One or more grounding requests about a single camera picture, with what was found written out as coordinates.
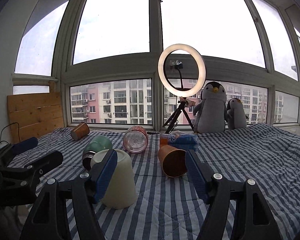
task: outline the silver bolt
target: silver bolt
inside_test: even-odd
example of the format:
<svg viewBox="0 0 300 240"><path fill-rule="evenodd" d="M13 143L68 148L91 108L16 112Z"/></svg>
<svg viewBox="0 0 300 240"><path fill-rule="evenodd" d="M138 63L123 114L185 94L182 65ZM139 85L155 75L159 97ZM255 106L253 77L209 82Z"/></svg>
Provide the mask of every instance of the silver bolt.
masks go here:
<svg viewBox="0 0 300 240"><path fill-rule="evenodd" d="M248 184L249 185L253 186L253 185L255 185L255 183L256 182L253 179L248 179Z"/></svg>
<svg viewBox="0 0 300 240"><path fill-rule="evenodd" d="M82 178L82 179L85 179L87 177L89 177L89 173L87 173L87 172L84 172L84 173L80 174L80 178Z"/></svg>
<svg viewBox="0 0 300 240"><path fill-rule="evenodd" d="M222 175L221 175L220 173L215 173L215 174L213 174L213 177L214 177L215 179L222 179Z"/></svg>
<svg viewBox="0 0 300 240"><path fill-rule="evenodd" d="M53 183L55 183L56 182L56 180L55 179L48 179L48 181L47 181L47 183L49 184L49 185L52 185Z"/></svg>

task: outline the brown cup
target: brown cup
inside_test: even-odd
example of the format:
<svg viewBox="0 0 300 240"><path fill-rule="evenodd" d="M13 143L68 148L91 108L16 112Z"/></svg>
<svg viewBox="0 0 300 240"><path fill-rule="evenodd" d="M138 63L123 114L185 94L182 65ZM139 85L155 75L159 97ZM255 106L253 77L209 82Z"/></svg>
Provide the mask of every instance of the brown cup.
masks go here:
<svg viewBox="0 0 300 240"><path fill-rule="evenodd" d="M89 126L85 122L79 123L75 128L70 132L71 137L77 141L82 137L88 135L90 133Z"/></svg>
<svg viewBox="0 0 300 240"><path fill-rule="evenodd" d="M182 176L187 172L185 156L185 150L170 145L164 145L158 151L162 170L170 178Z"/></svg>

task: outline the penguin plush toy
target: penguin plush toy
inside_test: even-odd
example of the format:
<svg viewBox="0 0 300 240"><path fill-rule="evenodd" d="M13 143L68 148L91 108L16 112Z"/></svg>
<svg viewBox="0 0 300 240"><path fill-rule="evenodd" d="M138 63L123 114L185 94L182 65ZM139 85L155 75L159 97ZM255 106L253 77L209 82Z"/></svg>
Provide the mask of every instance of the penguin plush toy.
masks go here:
<svg viewBox="0 0 300 240"><path fill-rule="evenodd" d="M194 132L223 132L227 121L226 91L215 81L209 82L201 91L201 102L193 109L196 115Z"/></svg>
<svg viewBox="0 0 300 240"><path fill-rule="evenodd" d="M240 99L232 98L227 105L229 130L247 127L247 116L244 113Z"/></svg>

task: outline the stuffed animal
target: stuffed animal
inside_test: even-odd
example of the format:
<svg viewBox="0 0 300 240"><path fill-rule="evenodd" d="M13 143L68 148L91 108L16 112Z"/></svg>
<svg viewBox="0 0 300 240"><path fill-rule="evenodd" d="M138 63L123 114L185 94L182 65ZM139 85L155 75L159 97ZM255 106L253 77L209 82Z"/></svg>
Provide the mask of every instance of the stuffed animal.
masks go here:
<svg viewBox="0 0 300 240"><path fill-rule="evenodd" d="M197 114L194 132L223 132L226 129L225 120L227 120L224 87L215 81L206 84L201 91L201 102L194 107L193 114Z"/></svg>
<svg viewBox="0 0 300 240"><path fill-rule="evenodd" d="M229 130L247 127L247 116L244 113L240 99L232 98L227 105Z"/></svg>

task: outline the striped cloth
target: striped cloth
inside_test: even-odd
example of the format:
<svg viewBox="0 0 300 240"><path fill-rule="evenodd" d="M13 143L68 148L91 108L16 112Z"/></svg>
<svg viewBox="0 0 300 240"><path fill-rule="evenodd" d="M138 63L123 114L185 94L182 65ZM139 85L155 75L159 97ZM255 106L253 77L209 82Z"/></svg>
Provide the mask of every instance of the striped cloth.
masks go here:
<svg viewBox="0 0 300 240"><path fill-rule="evenodd" d="M61 166L41 178L37 194L49 178L70 180L84 171L82 150L97 134L107 135L114 148L124 149L123 133L91 131L73 141L69 128L56 129L39 140L38 147L17 156L10 167L23 167L36 158L58 150ZM187 175L167 178L157 157L159 135L150 135L142 154L131 154L138 200L129 208L114 210L99 203L96 216L106 239L196 239L207 206L198 199ZM293 239L300 230L300 136L266 124L198 136L197 154L215 172L227 179L253 178L273 212L283 239ZM72 201L67 200L71 236L79 239ZM235 214L231 201L223 239L229 239Z"/></svg>

